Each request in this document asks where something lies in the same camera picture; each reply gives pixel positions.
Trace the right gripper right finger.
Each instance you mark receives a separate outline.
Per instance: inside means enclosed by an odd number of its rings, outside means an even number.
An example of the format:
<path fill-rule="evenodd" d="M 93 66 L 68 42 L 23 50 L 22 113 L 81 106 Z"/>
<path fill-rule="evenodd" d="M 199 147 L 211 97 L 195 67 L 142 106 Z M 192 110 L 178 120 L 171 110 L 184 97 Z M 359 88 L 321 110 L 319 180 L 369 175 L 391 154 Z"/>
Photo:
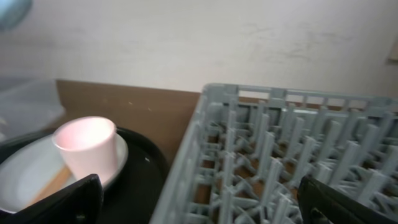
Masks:
<path fill-rule="evenodd" d="M 397 224 L 313 177 L 302 178 L 297 198 L 304 224 Z"/>

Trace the wooden chopstick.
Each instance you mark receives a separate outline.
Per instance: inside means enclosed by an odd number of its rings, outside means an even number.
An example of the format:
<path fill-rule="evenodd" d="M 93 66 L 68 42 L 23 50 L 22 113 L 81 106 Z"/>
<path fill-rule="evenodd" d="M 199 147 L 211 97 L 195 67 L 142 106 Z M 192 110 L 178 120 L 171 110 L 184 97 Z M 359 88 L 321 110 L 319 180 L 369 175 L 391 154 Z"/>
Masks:
<path fill-rule="evenodd" d="M 72 175 L 67 165 L 64 165 L 57 174 L 39 191 L 39 193 L 27 204 L 27 207 L 54 194 L 60 190 Z"/>

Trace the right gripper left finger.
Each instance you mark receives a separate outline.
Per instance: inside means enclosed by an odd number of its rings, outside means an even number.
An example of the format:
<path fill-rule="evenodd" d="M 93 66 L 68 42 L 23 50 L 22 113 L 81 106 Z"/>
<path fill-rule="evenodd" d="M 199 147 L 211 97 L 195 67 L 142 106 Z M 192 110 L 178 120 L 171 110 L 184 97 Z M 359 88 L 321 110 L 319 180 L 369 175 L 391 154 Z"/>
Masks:
<path fill-rule="evenodd" d="M 90 174 L 51 196 L 4 218 L 5 224 L 96 223 L 103 205 L 100 178 Z"/>

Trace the blue cup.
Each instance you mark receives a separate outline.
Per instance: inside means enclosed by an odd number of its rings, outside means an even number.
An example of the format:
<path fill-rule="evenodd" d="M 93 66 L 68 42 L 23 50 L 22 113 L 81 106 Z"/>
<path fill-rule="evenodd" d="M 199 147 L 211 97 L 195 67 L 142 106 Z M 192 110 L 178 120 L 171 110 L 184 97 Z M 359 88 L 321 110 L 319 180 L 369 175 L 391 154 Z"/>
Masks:
<path fill-rule="evenodd" d="M 1 0 L 1 32 L 17 27 L 32 9 L 33 0 Z"/>

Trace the pink cup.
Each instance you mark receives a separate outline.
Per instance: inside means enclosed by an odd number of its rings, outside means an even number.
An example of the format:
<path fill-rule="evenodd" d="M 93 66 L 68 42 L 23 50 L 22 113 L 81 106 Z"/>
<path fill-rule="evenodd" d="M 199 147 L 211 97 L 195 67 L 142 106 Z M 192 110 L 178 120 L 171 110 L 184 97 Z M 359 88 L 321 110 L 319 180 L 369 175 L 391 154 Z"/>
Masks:
<path fill-rule="evenodd" d="M 105 183 L 118 169 L 116 125 L 108 118 L 69 121 L 53 133 L 52 141 L 77 180 L 96 174 Z"/>

